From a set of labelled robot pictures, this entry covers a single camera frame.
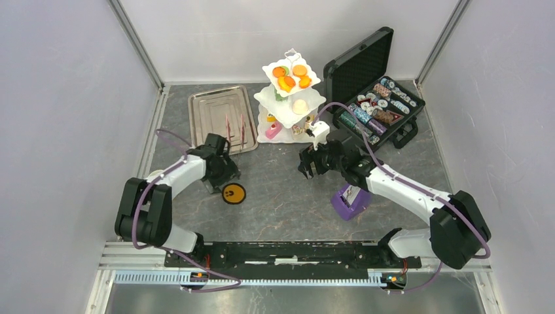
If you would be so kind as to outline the white three-tier cake stand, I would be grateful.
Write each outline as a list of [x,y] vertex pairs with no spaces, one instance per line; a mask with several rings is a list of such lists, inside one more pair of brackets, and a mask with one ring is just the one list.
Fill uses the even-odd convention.
[[[292,67],[294,65],[304,65],[308,70],[308,76],[312,79],[310,87],[302,89],[299,87],[299,77],[292,74]],[[289,68],[289,76],[292,77],[296,85],[292,90],[287,93],[279,88],[278,78],[272,75],[272,69],[277,66],[286,66]],[[302,54],[297,52],[295,49],[290,49],[284,53],[284,57],[281,59],[264,65],[262,70],[270,80],[270,84],[264,87],[261,91],[254,95],[254,98],[259,103],[259,115],[258,115],[258,136],[257,141],[259,143],[308,143],[309,139],[306,132],[301,136],[294,137],[292,133],[292,126],[298,125],[304,130],[306,130],[304,121],[305,117],[309,114],[316,116],[317,110],[320,105],[324,104],[326,101],[325,97],[322,96],[315,88],[315,85],[321,83],[321,79],[317,76],[317,73],[312,69],[308,62],[302,57]],[[277,91],[281,96],[287,97],[285,101],[276,101],[274,97],[274,92]],[[308,112],[305,114],[295,114],[292,111],[292,105],[295,100],[303,99],[308,104]],[[265,131],[270,126],[271,122],[266,121],[266,115],[271,113],[282,125],[282,130],[273,139],[267,139],[265,136]]]

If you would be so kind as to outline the pink layered cake slice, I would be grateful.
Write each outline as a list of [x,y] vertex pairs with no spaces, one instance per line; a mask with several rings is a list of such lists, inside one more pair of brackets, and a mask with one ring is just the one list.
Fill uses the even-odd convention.
[[273,139],[282,130],[282,125],[279,122],[273,122],[270,124],[268,129],[265,131],[265,136],[267,139]]

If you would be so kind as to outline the white sprinkle cake slice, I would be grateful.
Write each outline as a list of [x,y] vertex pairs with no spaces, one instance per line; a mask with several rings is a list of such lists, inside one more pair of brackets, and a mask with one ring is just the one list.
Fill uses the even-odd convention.
[[304,128],[302,128],[298,125],[293,125],[291,130],[292,130],[292,133],[293,133],[294,137],[301,136],[305,132]]

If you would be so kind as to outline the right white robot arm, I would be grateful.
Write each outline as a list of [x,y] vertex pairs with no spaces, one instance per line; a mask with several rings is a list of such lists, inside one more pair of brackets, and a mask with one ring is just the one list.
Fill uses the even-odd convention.
[[438,258],[455,270],[473,258],[488,258],[492,234],[475,199],[430,188],[373,159],[344,131],[308,130],[313,143],[300,151],[298,167],[306,178],[337,171],[356,191],[385,197],[415,214],[426,228],[396,228],[379,241],[378,259],[394,267],[404,258]]

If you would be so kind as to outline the yellow smiley coaster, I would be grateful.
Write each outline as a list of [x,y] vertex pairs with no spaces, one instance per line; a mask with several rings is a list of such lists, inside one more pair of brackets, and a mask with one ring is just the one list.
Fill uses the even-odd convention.
[[225,203],[238,205],[246,199],[247,192],[241,184],[229,183],[223,187],[221,195]]

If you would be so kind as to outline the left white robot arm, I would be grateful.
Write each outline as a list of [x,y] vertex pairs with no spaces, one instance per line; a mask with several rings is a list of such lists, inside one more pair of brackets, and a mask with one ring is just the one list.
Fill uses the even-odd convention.
[[230,147],[227,138],[209,133],[203,144],[188,149],[166,169],[144,179],[128,179],[116,215],[115,234],[140,248],[150,245],[180,251],[189,266],[199,266],[206,257],[204,241],[199,233],[173,223],[173,199],[196,181],[216,194],[239,178]]

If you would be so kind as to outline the cream round cake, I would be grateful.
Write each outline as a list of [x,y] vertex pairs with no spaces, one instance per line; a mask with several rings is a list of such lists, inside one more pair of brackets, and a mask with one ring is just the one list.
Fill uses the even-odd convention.
[[295,114],[305,114],[308,112],[308,104],[303,99],[298,99],[293,102],[292,111]]

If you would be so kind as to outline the orange macaron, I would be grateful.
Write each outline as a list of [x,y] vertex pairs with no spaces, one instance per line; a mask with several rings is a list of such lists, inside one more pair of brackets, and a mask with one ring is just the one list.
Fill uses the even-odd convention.
[[283,81],[284,81],[284,84],[285,84],[286,86],[288,86],[289,88],[292,88],[292,87],[294,87],[294,86],[296,85],[295,80],[294,80],[292,77],[290,77],[290,76],[284,76],[284,77],[282,77],[282,79],[283,79]]
[[294,65],[292,67],[292,74],[296,77],[305,77],[308,75],[308,70],[304,65]]
[[281,68],[281,66],[277,66],[275,68],[272,69],[272,75],[276,78],[280,78],[280,77],[284,77],[284,72],[283,69]]

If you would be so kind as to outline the orange fish cookie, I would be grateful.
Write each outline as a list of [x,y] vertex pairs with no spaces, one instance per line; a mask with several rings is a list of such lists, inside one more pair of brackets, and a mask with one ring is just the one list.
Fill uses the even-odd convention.
[[287,93],[289,93],[289,92],[292,90],[292,88],[289,88],[288,86],[286,86],[286,85],[284,84],[284,81],[283,81],[282,77],[278,78],[278,85],[279,85],[279,88],[280,88],[281,90],[283,90],[283,91],[285,91],[285,92],[287,92]]
[[299,77],[299,87],[302,89],[308,88],[310,87],[311,83],[312,83],[312,79],[308,76],[308,75],[304,75]]

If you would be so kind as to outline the yellow triangular cake slice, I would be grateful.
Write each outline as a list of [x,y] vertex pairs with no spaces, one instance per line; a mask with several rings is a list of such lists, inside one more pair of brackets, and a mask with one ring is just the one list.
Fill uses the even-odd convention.
[[273,123],[273,122],[276,122],[277,119],[276,119],[276,117],[275,117],[274,115],[272,115],[271,113],[268,113],[268,114],[266,115],[266,121],[267,121],[267,122]]

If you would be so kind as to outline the cream yellow-handled mug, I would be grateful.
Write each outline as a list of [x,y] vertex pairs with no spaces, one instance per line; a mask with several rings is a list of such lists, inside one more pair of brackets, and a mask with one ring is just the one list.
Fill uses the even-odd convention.
[[159,178],[160,175],[164,175],[164,171],[162,169],[157,169],[153,172],[151,172],[147,177],[146,177],[146,181],[148,183],[152,182],[153,180],[155,180],[156,178]]

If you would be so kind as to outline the green swirl roll cake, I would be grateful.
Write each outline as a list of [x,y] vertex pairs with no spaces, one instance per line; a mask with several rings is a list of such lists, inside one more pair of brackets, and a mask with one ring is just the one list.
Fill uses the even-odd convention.
[[281,96],[277,91],[274,92],[274,97],[276,101],[285,101],[287,97]]

